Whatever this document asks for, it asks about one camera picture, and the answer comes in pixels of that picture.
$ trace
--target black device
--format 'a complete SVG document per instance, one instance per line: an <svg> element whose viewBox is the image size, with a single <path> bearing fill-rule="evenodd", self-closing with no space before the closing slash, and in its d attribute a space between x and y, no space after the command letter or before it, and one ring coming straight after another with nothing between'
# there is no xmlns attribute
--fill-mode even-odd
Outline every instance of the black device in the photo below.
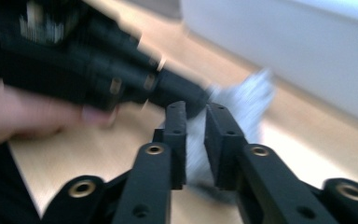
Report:
<svg viewBox="0 0 358 224"><path fill-rule="evenodd" d="M140 147L127 173L108 183L89 175L69 181L42 223L170 223L171 190L186 182L185 111L183 102L167 107L166 128ZM358 183L334 178L316 189L300 181L271 148L248 144L224 106L207 105L205 121L215 186L237 193L243 223L358 223Z"/></svg>
<svg viewBox="0 0 358 224"><path fill-rule="evenodd" d="M137 49L137 36L80 0L19 1L15 8L0 18L7 85L104 111L129 101L185 101L193 117L208 102L203 88L160 68L159 59Z"/></svg>

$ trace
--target metal screw hole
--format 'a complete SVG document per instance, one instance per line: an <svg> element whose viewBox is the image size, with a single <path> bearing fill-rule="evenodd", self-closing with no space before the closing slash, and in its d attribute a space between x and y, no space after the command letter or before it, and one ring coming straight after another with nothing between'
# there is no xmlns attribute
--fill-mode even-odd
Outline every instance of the metal screw hole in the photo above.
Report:
<svg viewBox="0 0 358 224"><path fill-rule="evenodd" d="M146 153L150 155L158 155L164 151L164 148L159 146L152 146L146 149Z"/></svg>
<svg viewBox="0 0 358 224"><path fill-rule="evenodd" d="M269 152L262 147L254 147L252 148L252 152L256 156L267 156L269 154Z"/></svg>
<svg viewBox="0 0 358 224"><path fill-rule="evenodd" d="M132 214L138 218L147 217L149 213L149 207L144 204L138 204L132 209Z"/></svg>
<svg viewBox="0 0 358 224"><path fill-rule="evenodd" d="M358 202L358 188L353 185L341 183L336 186L337 191L343 196Z"/></svg>
<svg viewBox="0 0 358 224"><path fill-rule="evenodd" d="M83 198L89 196L95 188L96 186L92 181L81 180L69 188L68 194L73 198Z"/></svg>
<svg viewBox="0 0 358 224"><path fill-rule="evenodd" d="M299 206L297 208L297 212L304 218L307 219L315 219L316 218L316 214L312 211L312 209L308 208L308 207L304 207L304 206Z"/></svg>

